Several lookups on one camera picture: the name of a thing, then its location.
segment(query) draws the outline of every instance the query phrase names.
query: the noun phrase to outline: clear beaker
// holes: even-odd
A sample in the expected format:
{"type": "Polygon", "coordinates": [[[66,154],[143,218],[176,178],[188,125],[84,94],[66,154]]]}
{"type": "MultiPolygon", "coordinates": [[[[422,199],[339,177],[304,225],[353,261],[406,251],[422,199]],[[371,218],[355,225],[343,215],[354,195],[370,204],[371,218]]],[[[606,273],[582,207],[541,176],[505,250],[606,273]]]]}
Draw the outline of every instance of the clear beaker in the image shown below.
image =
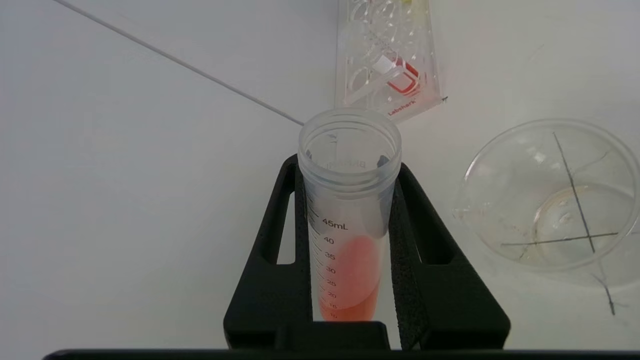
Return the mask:
{"type": "Polygon", "coordinates": [[[373,316],[400,158],[400,132],[371,110],[326,111],[300,131],[314,290],[325,320],[373,316]]]}
{"type": "Polygon", "coordinates": [[[639,165],[604,129],[537,120],[496,136],[469,166],[454,207],[495,253],[578,284],[638,279],[639,165]]]}

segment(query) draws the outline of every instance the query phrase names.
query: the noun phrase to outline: plastic packaging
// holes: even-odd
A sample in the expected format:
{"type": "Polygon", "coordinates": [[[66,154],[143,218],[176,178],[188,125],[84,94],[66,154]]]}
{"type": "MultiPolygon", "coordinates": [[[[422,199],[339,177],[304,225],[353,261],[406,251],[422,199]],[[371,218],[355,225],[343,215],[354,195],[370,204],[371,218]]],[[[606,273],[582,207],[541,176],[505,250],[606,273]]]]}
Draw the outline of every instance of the plastic packaging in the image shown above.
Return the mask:
{"type": "Polygon", "coordinates": [[[298,161],[322,316],[370,320],[401,165],[400,133],[371,110],[326,111],[302,128],[298,161]]]}
{"type": "Polygon", "coordinates": [[[426,0],[340,2],[336,107],[400,121],[441,102],[426,0]]]}
{"type": "Polygon", "coordinates": [[[478,153],[454,214],[524,268],[579,284],[628,284],[640,274],[639,168],[599,127],[529,122],[478,153]]]}

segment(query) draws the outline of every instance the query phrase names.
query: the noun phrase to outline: white countertop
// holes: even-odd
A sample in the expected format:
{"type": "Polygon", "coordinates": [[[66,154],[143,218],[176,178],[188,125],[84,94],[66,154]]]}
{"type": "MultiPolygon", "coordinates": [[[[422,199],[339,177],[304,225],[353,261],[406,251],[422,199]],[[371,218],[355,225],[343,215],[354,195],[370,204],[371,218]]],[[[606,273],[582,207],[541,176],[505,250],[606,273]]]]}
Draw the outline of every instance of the white countertop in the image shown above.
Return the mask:
{"type": "MultiPolygon", "coordinates": [[[[337,5],[67,1],[84,14],[0,5],[3,357],[226,348],[222,318],[300,130],[241,94],[300,122],[332,107],[337,5]]],[[[509,315],[506,347],[640,349],[637,287],[612,293],[612,316],[601,289],[496,264],[450,216],[473,155],[526,120],[585,119],[640,154],[640,3],[438,0],[431,13],[449,99],[399,125],[404,162],[509,315]]],[[[397,347],[385,276],[376,318],[397,347]]]]}

